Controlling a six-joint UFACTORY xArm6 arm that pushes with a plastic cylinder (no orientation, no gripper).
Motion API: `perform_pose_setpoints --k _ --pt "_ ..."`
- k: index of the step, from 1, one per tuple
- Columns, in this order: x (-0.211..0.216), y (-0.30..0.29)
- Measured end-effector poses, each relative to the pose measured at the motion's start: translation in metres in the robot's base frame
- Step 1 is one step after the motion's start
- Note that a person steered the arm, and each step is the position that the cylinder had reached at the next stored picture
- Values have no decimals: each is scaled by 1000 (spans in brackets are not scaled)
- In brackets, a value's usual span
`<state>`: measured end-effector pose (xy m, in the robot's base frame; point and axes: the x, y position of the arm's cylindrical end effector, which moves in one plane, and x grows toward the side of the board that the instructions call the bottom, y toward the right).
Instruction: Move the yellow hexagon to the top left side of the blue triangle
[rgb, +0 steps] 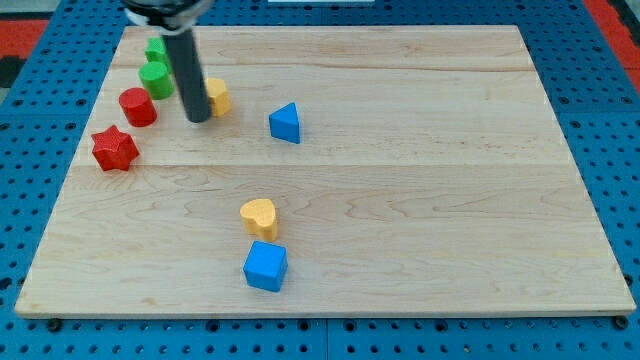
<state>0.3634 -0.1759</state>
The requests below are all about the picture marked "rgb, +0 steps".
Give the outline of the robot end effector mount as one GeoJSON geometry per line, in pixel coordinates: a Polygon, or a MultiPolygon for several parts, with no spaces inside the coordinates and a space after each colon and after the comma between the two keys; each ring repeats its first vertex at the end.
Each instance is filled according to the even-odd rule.
{"type": "Polygon", "coordinates": [[[163,35],[179,35],[196,24],[214,0],[122,0],[128,19],[163,35]]]}

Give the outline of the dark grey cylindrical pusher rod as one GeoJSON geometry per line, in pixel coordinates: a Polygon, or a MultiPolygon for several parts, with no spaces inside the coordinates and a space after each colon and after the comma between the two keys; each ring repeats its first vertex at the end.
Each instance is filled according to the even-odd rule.
{"type": "Polygon", "coordinates": [[[203,123],[211,117],[211,105],[193,31],[163,35],[163,42],[188,121],[203,123]]]}

